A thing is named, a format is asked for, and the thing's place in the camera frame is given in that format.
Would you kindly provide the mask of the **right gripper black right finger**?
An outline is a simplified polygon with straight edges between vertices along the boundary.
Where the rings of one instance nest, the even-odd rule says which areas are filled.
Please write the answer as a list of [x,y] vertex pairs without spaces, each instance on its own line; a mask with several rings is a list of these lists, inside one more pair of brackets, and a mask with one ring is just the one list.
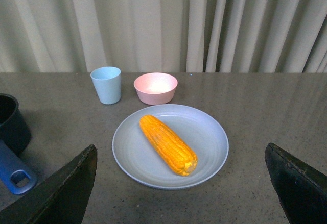
[[265,162],[289,223],[326,223],[326,175],[274,143]]

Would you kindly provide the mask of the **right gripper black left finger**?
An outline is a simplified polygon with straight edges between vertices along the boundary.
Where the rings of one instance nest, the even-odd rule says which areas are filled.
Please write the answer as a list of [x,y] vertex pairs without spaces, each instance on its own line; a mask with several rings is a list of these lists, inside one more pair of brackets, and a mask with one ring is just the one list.
[[88,146],[1,211],[1,223],[81,223],[94,186],[97,149]]

